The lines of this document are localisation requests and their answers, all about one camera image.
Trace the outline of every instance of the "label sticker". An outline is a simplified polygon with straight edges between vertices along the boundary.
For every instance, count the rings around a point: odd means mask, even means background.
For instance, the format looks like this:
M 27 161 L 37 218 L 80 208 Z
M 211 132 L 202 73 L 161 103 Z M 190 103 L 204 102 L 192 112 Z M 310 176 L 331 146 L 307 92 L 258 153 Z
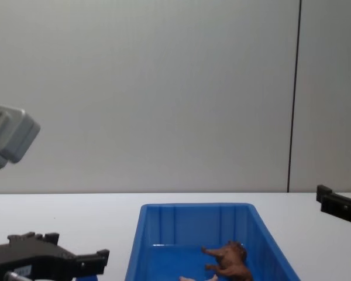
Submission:
M 31 274 L 31 265 L 16 268 L 13 272 L 17 273 L 20 276 L 29 276 Z

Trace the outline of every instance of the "blue storage container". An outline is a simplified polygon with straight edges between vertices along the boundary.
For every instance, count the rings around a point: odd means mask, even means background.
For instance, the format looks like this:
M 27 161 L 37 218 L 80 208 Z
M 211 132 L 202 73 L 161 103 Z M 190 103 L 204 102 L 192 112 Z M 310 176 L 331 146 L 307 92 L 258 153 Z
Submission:
M 126 281 L 203 281 L 216 264 L 201 247 L 219 248 L 229 240 L 247 249 L 255 281 L 300 280 L 251 204 L 149 204 L 140 211 Z

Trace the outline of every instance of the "black vertical line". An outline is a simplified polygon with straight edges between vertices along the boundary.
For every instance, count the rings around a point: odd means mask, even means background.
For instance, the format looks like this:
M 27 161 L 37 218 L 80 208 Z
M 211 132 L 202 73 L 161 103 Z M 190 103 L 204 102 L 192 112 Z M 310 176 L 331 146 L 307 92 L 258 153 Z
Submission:
M 292 146 L 293 146 L 293 132 L 294 132 L 295 92 L 297 91 L 299 36 L 300 36 L 301 15 L 302 15 L 302 0 L 299 0 L 297 50 L 296 50 L 296 54 L 295 54 L 294 88 L 292 89 L 292 111 L 291 111 L 291 130 L 290 130 L 290 151 L 288 154 L 288 170 L 287 170 L 287 192 L 290 192 L 290 173 L 291 173 L 290 170 L 291 170 L 291 154 L 292 154 L 292 150 L 293 150 Z

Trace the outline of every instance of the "brown toy animal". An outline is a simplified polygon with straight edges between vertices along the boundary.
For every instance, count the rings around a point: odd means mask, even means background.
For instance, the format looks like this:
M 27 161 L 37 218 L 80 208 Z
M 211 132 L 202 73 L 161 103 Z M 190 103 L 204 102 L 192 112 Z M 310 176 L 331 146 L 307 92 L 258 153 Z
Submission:
M 202 247 L 201 251 L 214 256 L 218 262 L 218 265 L 205 265 L 206 270 L 214 270 L 232 281 L 253 281 L 250 270 L 244 264 L 247 252 L 241 243 L 229 241 L 222 248 L 210 250 Z

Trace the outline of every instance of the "white wall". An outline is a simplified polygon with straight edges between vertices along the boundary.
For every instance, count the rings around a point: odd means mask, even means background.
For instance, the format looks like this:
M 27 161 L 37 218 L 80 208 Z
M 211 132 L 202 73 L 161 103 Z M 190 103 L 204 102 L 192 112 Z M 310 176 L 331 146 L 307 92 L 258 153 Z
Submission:
M 291 191 L 351 191 L 351 0 L 303 0 Z
M 0 0 L 0 192 L 285 191 L 297 0 Z

